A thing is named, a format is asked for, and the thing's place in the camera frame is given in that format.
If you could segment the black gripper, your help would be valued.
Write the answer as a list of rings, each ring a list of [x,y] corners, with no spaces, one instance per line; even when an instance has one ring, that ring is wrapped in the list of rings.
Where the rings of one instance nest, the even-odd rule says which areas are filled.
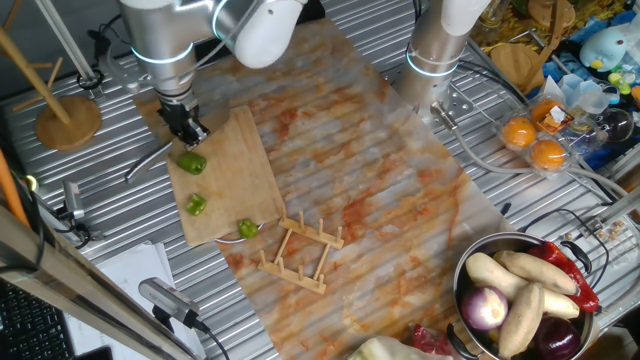
[[[199,122],[199,103],[195,97],[160,97],[159,100],[161,108],[158,113],[186,148],[198,146],[210,135],[210,131]]]

